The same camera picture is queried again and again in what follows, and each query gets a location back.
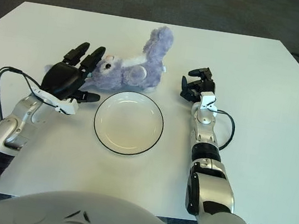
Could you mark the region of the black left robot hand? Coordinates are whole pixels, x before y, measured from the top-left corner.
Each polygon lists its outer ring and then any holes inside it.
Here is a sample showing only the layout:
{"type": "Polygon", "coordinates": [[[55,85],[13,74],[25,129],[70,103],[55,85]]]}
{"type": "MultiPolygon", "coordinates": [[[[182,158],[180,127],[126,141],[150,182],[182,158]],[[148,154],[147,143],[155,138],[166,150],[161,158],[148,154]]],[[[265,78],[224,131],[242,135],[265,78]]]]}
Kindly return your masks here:
{"type": "Polygon", "coordinates": [[[90,103],[100,100],[100,95],[81,91],[88,74],[96,69],[102,60],[106,48],[99,47],[90,55],[85,56],[90,44],[84,42],[71,49],[63,60],[54,64],[45,74],[41,90],[48,92],[59,100],[75,99],[78,103],[90,103]]]}

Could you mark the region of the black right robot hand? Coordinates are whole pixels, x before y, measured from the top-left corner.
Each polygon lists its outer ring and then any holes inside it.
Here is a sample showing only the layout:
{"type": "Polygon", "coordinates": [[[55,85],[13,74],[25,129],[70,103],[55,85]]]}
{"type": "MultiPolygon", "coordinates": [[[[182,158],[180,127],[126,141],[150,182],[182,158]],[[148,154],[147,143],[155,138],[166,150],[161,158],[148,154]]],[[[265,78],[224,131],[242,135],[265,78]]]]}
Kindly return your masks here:
{"type": "Polygon", "coordinates": [[[186,101],[196,103],[201,101],[200,94],[202,92],[209,91],[215,93],[215,82],[212,79],[212,73],[209,68],[190,70],[188,76],[199,77],[199,80],[188,83],[186,77],[182,77],[180,96],[186,101]]]}

